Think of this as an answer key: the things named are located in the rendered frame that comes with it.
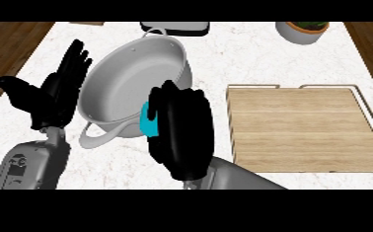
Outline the blue cupcake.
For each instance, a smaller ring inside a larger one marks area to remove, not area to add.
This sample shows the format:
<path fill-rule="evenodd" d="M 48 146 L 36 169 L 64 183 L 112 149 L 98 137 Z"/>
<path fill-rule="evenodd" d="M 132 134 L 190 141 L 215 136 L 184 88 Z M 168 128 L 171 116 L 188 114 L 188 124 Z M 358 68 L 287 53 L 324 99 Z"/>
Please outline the blue cupcake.
<path fill-rule="evenodd" d="M 148 103 L 143 104 L 140 113 L 140 131 L 147 137 L 156 137 L 159 135 L 157 131 L 157 120 L 148 120 L 147 118 Z"/>

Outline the white potted plant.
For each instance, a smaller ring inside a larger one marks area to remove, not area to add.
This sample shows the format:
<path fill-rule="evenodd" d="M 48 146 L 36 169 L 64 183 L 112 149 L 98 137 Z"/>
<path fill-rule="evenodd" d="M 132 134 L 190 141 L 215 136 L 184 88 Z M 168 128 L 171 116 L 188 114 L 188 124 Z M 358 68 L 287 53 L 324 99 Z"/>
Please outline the white potted plant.
<path fill-rule="evenodd" d="M 275 30 L 283 39 L 300 45 L 315 43 L 327 28 L 328 25 L 324 25 L 317 31 L 312 31 L 297 27 L 291 22 L 275 23 Z"/>

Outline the black and grey appliance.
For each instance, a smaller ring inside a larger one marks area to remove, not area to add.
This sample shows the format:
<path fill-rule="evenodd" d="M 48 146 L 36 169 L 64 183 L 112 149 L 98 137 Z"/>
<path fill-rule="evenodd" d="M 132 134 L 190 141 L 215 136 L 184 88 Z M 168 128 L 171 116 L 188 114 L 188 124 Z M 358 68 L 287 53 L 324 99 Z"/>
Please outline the black and grey appliance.
<path fill-rule="evenodd" d="M 168 36 L 202 37 L 209 32 L 209 22 L 141 22 L 144 32 Z"/>

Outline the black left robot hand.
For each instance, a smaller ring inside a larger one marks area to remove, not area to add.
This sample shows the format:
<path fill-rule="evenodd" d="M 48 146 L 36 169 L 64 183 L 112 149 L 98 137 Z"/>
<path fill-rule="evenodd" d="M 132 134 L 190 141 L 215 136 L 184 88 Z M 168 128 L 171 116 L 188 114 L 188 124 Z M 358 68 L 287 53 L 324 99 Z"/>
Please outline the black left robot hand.
<path fill-rule="evenodd" d="M 0 89 L 7 94 L 11 106 L 31 114 L 31 129 L 54 126 L 63 128 L 72 119 L 81 84 L 91 59 L 75 39 L 64 52 L 60 67 L 41 85 L 35 87 L 20 78 L 0 77 Z"/>

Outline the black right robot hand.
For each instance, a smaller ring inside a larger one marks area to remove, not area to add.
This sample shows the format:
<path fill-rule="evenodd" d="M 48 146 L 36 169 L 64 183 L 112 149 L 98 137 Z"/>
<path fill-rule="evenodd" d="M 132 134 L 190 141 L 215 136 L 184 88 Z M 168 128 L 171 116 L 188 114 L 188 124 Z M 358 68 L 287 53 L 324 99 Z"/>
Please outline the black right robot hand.
<path fill-rule="evenodd" d="M 148 95 L 146 120 L 157 124 L 148 151 L 178 181 L 199 180 L 213 153 L 209 101 L 200 90 L 179 89 L 171 80 Z"/>

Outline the white metal pot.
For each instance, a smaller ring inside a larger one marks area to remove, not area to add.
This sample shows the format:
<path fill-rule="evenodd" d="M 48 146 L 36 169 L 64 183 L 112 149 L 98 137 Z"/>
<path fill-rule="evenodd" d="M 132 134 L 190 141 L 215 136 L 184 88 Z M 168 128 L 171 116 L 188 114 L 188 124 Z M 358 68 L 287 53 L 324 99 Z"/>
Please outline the white metal pot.
<path fill-rule="evenodd" d="M 162 28 L 117 47 L 84 79 L 76 109 L 87 120 L 79 146 L 91 149 L 115 137 L 132 138 L 140 131 L 140 112 L 153 87 L 172 80 L 182 90 L 191 86 L 187 53 Z"/>

